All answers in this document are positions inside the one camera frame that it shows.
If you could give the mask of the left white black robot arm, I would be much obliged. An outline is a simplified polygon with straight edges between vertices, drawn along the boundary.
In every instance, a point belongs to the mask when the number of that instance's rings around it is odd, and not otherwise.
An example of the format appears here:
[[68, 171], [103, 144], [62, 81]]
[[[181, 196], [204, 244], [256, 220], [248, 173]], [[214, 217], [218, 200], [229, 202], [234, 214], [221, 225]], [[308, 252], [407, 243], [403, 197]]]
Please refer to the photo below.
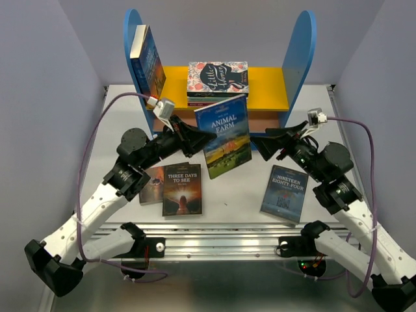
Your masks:
[[154, 139], [139, 128], [128, 129], [116, 149], [114, 166], [93, 195], [84, 205], [77, 205], [75, 214], [55, 232], [42, 240], [30, 240], [24, 247], [31, 270], [62, 297], [98, 263], [115, 266], [112, 258], [117, 255], [137, 256], [146, 248], [156, 251], [156, 243], [148, 243], [144, 231], [132, 222], [101, 239], [91, 237], [146, 186], [150, 180], [148, 168], [177, 151], [192, 157], [215, 138], [216, 134], [188, 125], [177, 116], [171, 117], [170, 125]]

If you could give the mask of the Three Days To See book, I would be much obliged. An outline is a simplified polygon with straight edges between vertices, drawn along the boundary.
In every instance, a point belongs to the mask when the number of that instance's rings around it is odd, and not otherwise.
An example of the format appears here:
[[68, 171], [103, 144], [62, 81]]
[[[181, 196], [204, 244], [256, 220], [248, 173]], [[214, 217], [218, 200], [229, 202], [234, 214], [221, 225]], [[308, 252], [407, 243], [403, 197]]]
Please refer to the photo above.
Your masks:
[[182, 163], [166, 166], [162, 202], [164, 217], [201, 215], [201, 165]]

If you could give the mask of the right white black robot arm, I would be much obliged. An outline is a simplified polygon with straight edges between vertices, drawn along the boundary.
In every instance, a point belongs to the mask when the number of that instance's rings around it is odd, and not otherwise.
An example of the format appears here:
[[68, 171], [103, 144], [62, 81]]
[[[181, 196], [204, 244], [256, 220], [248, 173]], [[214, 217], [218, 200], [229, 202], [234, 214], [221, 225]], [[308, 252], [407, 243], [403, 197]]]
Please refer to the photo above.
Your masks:
[[293, 127], [268, 128], [250, 140], [264, 160], [290, 157], [312, 179], [320, 205], [337, 219], [361, 245], [360, 249], [340, 238], [321, 221], [306, 224], [299, 236], [285, 237], [281, 257], [324, 254], [370, 289], [384, 311], [405, 311], [415, 303], [415, 259], [409, 256], [376, 219], [360, 191], [346, 173], [354, 164], [348, 149], [336, 142], [322, 150], [306, 129], [306, 122]]

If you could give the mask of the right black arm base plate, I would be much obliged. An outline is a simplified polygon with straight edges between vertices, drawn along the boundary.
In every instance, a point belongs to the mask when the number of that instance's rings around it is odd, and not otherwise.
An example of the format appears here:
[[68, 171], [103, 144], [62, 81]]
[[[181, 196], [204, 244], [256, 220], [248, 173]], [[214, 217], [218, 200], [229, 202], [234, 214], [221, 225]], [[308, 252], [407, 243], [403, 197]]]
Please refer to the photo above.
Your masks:
[[326, 256], [334, 256], [335, 250], [346, 244], [346, 241], [329, 232], [329, 235], [321, 234], [317, 238], [309, 236], [284, 236], [278, 239], [276, 252], [280, 257], [312, 257], [319, 253]]

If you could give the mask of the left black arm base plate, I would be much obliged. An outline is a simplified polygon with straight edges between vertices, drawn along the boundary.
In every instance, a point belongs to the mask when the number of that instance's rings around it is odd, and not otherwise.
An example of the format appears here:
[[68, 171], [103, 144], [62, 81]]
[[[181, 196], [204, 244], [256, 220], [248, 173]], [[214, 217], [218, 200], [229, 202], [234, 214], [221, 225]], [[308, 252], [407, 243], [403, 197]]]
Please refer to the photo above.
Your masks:
[[128, 248], [126, 252], [118, 252], [113, 258], [163, 258], [165, 242], [166, 240], [164, 237], [136, 239], [132, 247]]

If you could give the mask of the Animal Farm book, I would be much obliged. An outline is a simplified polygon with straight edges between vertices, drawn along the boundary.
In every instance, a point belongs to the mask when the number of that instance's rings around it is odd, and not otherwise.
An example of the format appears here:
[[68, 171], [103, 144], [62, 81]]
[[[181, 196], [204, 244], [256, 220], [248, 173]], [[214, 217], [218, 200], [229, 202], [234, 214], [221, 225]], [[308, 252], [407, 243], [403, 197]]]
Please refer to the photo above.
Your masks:
[[198, 129], [216, 135], [203, 149], [210, 179], [252, 159], [245, 95], [227, 98], [194, 113]]

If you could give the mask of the Jane Eyre blue book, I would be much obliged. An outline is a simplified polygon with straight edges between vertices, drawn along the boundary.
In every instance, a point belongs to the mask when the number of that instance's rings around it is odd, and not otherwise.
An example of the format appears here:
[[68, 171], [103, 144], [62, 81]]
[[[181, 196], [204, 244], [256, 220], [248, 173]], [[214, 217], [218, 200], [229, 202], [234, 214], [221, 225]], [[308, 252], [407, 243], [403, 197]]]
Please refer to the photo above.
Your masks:
[[129, 53], [140, 91], [160, 98], [166, 75], [149, 25], [137, 25]]

